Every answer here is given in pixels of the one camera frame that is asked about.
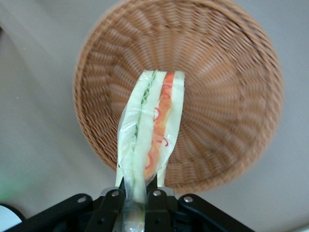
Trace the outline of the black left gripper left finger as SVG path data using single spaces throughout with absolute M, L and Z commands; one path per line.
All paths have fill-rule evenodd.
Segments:
M 113 232 L 126 198 L 124 182 L 106 188 L 98 199 L 81 193 L 25 219 L 20 211 L 6 208 L 21 220 L 6 232 Z

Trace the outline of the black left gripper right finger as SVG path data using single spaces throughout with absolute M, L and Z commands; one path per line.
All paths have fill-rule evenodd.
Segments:
M 146 232 L 252 232 L 229 214 L 195 194 L 176 198 L 156 180 L 147 186 Z

